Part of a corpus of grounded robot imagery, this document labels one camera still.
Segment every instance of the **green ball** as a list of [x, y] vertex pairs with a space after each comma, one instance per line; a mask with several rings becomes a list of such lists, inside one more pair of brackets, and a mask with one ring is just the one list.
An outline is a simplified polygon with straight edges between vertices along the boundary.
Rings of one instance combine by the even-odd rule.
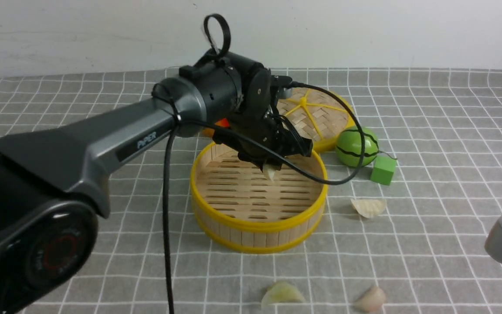
[[[365, 134], [365, 154], [361, 166], [369, 165], [379, 153], [377, 136], [366, 127], [361, 128]], [[361, 134], [356, 126], [342, 131], [336, 141], [336, 155], [348, 167], [357, 167], [361, 154]]]

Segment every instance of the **woven bamboo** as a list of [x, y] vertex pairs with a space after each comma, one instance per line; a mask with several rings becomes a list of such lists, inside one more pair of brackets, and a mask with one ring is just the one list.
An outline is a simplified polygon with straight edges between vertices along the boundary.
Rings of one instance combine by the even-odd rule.
[[334, 149], [338, 135], [354, 125], [346, 109], [335, 99], [314, 89], [294, 88], [292, 96], [280, 100], [277, 108], [302, 137], [313, 140], [313, 149], [318, 153]]
[[[317, 153], [290, 159], [318, 177], [326, 171]], [[284, 166], [271, 181], [237, 152], [211, 144], [191, 171], [193, 211], [212, 239], [240, 252], [272, 253], [305, 240], [325, 208], [327, 186]]]

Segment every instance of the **red circle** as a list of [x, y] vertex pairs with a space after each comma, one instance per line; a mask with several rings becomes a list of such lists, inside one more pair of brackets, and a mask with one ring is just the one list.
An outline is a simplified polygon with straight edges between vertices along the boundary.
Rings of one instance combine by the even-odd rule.
[[[70, 248], [68, 248], [66, 254], [60, 251], [56, 251], [58, 247], [63, 247], [63, 245], [67, 243], [70, 244]], [[44, 252], [44, 267], [48, 270], [57, 270], [58, 268], [67, 264], [71, 259], [71, 256], [76, 252], [76, 244], [76, 238], [71, 235], [65, 235], [52, 240], [50, 244], [48, 244]], [[49, 259], [58, 260], [59, 263], [57, 265], [51, 265]]]

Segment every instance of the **green cube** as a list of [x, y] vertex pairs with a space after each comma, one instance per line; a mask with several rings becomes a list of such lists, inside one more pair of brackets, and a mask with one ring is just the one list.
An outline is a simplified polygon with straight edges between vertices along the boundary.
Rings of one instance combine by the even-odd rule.
[[394, 171], [396, 170], [396, 160], [385, 155], [378, 155], [375, 158], [373, 171], [371, 172], [371, 181], [390, 185]]

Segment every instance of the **grey checkered tablecloth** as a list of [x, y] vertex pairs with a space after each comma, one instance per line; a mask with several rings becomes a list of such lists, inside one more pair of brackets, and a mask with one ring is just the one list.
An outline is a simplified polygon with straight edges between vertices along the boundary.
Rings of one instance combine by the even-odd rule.
[[[66, 125], [148, 97], [175, 69], [0, 79], [0, 136]], [[398, 157], [391, 186], [329, 188], [328, 207], [303, 244], [242, 255], [210, 241], [189, 205], [189, 172], [209, 139], [177, 139], [171, 186], [176, 313], [255, 314], [274, 280], [295, 284], [305, 304], [265, 314], [356, 313], [372, 284], [385, 314], [502, 313], [502, 266], [484, 251], [502, 213], [502, 71], [467, 69], [283, 69], [328, 87]], [[165, 143], [110, 180], [113, 213], [101, 222], [88, 263], [26, 314], [163, 314], [160, 191]], [[331, 178], [350, 173], [322, 155]], [[360, 219], [350, 198], [384, 197], [388, 211]]]

